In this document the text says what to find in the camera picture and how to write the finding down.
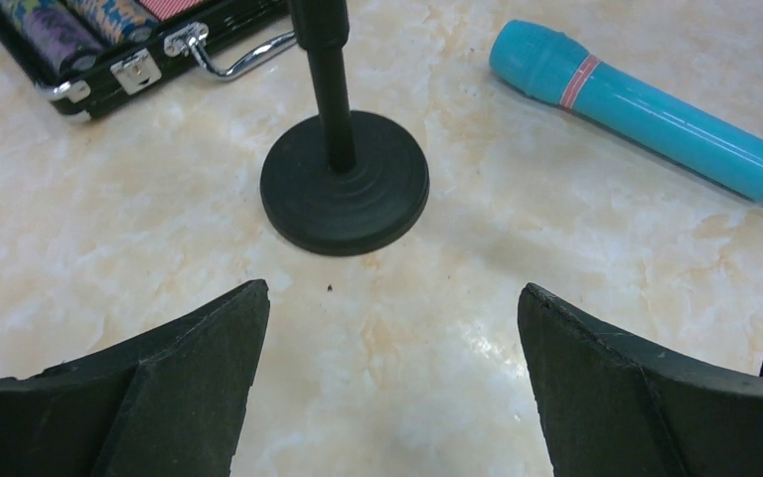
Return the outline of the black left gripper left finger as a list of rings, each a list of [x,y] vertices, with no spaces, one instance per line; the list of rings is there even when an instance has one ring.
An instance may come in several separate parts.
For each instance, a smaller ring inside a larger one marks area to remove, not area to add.
[[[0,476],[227,476],[265,338],[265,281],[30,378],[0,379]]]

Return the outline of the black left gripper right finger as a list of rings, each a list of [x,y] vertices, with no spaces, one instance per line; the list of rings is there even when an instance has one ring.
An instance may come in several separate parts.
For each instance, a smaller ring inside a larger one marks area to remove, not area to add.
[[[763,378],[675,352],[530,283],[518,327],[557,476],[763,476]]]

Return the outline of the round base clip mic stand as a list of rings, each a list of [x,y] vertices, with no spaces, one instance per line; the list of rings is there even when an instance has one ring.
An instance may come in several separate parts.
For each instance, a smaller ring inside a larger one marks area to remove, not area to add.
[[[292,1],[318,113],[284,132],[265,157],[264,211],[285,239],[310,252],[353,256],[406,234],[428,200],[425,155],[395,121],[349,105],[344,1]]]

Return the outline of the cyan toy microphone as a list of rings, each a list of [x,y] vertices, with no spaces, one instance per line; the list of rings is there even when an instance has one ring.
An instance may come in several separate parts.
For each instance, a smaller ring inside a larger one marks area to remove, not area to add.
[[[513,20],[498,34],[489,65],[521,93],[763,203],[763,139],[608,65],[565,34]]]

